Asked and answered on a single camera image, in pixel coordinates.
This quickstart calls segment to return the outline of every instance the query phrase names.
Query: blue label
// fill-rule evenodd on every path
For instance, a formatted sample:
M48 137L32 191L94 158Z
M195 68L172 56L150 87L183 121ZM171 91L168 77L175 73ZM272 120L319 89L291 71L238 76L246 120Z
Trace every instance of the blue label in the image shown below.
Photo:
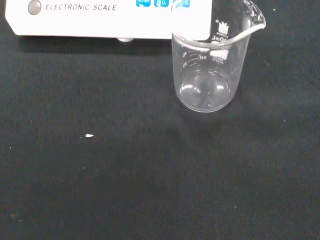
M135 4L137 7L150 7L151 0L136 0Z
M154 0L154 6L166 8L169 6L169 0Z
M180 7L183 8L189 8L190 7L190 0L182 0L180 3Z

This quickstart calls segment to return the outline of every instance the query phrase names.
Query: glass beaker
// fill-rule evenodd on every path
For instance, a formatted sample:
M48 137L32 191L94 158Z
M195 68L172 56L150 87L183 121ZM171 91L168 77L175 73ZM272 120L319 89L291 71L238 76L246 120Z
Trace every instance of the glass beaker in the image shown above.
M249 38L266 20L250 0L185 1L171 8L175 91L186 107L210 113L235 96Z

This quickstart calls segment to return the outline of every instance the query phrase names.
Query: electronic scale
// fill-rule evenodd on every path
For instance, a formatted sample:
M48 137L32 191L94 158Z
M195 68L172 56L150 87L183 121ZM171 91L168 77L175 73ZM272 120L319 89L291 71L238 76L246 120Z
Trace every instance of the electronic scale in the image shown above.
M176 0L6 0L5 18L19 36L171 39L171 6ZM196 26L211 1L183 0Z

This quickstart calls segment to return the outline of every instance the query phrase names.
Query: black tablecloth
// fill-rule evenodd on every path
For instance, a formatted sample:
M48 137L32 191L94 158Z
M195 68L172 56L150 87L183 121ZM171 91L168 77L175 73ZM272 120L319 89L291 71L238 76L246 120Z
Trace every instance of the black tablecloth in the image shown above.
M0 239L319 240L320 5L256 3L236 97L203 114L170 41L18 37L2 1Z

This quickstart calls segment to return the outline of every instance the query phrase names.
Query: beaker rim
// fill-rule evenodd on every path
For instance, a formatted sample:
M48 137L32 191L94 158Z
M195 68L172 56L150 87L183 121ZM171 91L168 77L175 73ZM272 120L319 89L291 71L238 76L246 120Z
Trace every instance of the beaker rim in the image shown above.
M179 6L181 0L176 0L172 6L171 6L171 15L174 13L175 9ZM256 4L254 4L252 1L250 1L250 4L253 5L259 12L260 15L262 16L262 21L260 24L256 24L245 31L239 33L238 35L223 41L223 42L202 42L198 40L193 40L193 39L187 39L184 36L181 36L180 34L176 33L175 31L171 31L172 34L178 38L179 42L182 42L184 45L187 45L189 48L199 48L199 49L221 49L221 48L227 48L229 46L232 46L239 42L240 40L247 38L251 36L254 32L264 29L267 26L266 19L264 15L262 14L261 10L258 8Z

